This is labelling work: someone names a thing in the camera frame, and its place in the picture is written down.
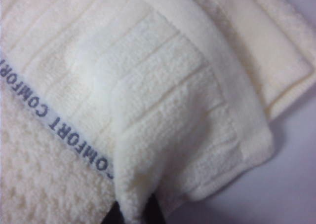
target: white surface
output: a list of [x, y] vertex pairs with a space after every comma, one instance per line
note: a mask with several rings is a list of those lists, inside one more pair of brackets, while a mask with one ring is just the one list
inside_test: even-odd
[[[316, 0], [288, 0], [316, 26]], [[168, 224], [316, 224], [316, 85], [271, 123], [276, 154]]]

